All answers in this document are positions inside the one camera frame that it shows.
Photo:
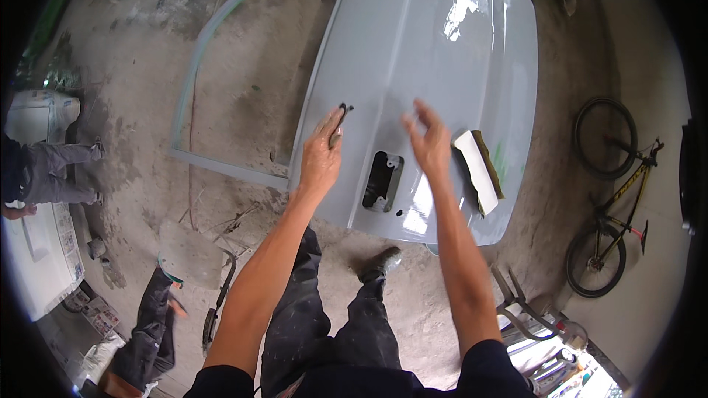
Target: dirty pants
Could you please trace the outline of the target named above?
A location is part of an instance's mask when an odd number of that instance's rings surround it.
[[[155,268],[142,295],[130,341],[115,352],[111,362],[111,372],[140,391],[175,365],[175,312],[167,305],[170,286],[172,280]]]
[[[25,203],[86,203],[96,201],[96,191],[78,188],[57,177],[67,164],[84,163],[101,158],[97,147],[84,145],[48,145],[35,143],[27,146],[32,180]]]
[[[349,322],[328,336],[329,318],[317,290],[322,251],[309,227],[300,242],[288,286],[273,311],[261,365],[264,398],[295,382],[305,370],[332,364],[401,368],[396,337],[383,303],[385,275],[368,273],[349,304]]]

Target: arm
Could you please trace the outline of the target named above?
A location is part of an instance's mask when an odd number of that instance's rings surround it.
[[[332,110],[305,142],[299,186],[278,225],[236,277],[204,367],[234,366],[255,376],[261,339],[288,285],[302,234],[339,174],[342,128],[337,123],[342,113]]]
[[[24,216],[34,216],[37,213],[37,206],[25,205],[23,208],[8,208],[2,204],[2,216],[8,220],[17,220]]]
[[[416,121],[403,116],[416,159],[426,173],[438,217],[438,248],[452,321],[462,356],[486,339],[502,341],[496,320],[489,270],[465,218],[450,181],[450,130],[421,100],[414,102],[418,120],[427,128],[421,135]]]

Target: bicycle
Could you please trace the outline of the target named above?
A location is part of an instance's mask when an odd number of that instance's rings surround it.
[[[581,131],[583,130],[583,122],[588,119],[591,111],[597,111],[598,108],[604,107],[603,110],[609,110],[609,117],[603,117],[603,121],[609,123],[603,124],[602,129],[611,130],[615,133],[629,134],[629,141],[624,141],[622,138],[612,134],[603,133],[601,145],[605,146],[607,151],[601,153],[601,160],[593,162],[588,155],[587,146],[583,149],[583,141],[581,139]],[[633,165],[636,159],[642,161],[639,167],[634,171],[632,176],[612,195],[604,204],[596,206],[593,212],[594,225],[577,234],[568,245],[565,258],[566,278],[572,289],[581,297],[598,298],[610,292],[620,281],[624,272],[624,265],[627,262],[627,249],[624,246],[624,234],[628,231],[636,234],[642,245],[642,255],[644,254],[644,246],[646,244],[646,234],[649,230],[649,221],[647,220],[644,226],[644,231],[641,233],[632,227],[632,218],[636,211],[639,201],[642,199],[646,181],[649,177],[649,171],[652,167],[657,166],[656,155],[664,147],[660,142],[659,137],[650,146],[649,155],[644,155],[642,151],[636,149],[637,138],[634,120],[629,114],[627,108],[620,102],[601,97],[589,101],[578,113],[576,122],[573,127],[573,146],[578,153],[579,159],[583,166],[590,171],[591,174],[607,180],[614,180],[621,177]],[[609,164],[613,168],[603,169],[602,164]],[[639,188],[634,206],[629,213],[626,222],[612,217],[608,214],[610,208],[622,198],[627,190],[643,176],[642,185]]]

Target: black shirt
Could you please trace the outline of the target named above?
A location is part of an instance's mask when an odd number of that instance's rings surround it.
[[[253,380],[233,366],[201,369],[185,398],[252,397]],[[484,340],[467,351],[457,388],[426,389],[405,370],[383,367],[327,366],[308,370],[292,398],[305,397],[534,397],[526,379],[509,360],[506,347]]]
[[[27,147],[2,134],[2,201],[12,203],[22,200],[22,185],[26,184],[22,175],[27,166]]]

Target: hole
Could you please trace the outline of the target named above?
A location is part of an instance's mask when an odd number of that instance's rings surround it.
[[[374,155],[362,206],[378,212],[389,212],[403,172],[403,157],[379,151]]]

